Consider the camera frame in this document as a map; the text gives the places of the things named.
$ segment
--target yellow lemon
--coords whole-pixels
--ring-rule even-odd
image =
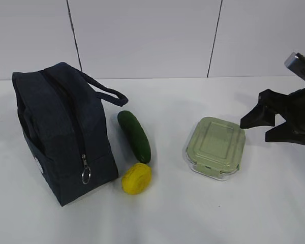
[[[133,165],[122,178],[122,188],[130,195],[143,192],[151,180],[151,168],[143,163]]]

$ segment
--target lunch bag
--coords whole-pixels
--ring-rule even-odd
[[[61,206],[118,177],[101,100],[123,106],[123,94],[66,63],[12,82],[24,137]]]

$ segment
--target cucumber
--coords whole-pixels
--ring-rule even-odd
[[[129,111],[121,111],[117,115],[117,120],[137,160],[141,163],[149,163],[150,144],[137,118]]]

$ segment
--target green lid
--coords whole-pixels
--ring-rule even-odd
[[[187,148],[194,170],[215,178],[239,169],[245,132],[239,125],[213,117],[197,125]]]

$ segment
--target toy fruit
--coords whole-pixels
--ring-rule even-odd
[[[133,165],[122,178],[122,188],[130,195],[143,192],[151,180],[151,168],[143,163]]]
[[[150,144],[137,118],[129,111],[121,111],[117,115],[117,120],[137,160],[141,163],[149,163]]]

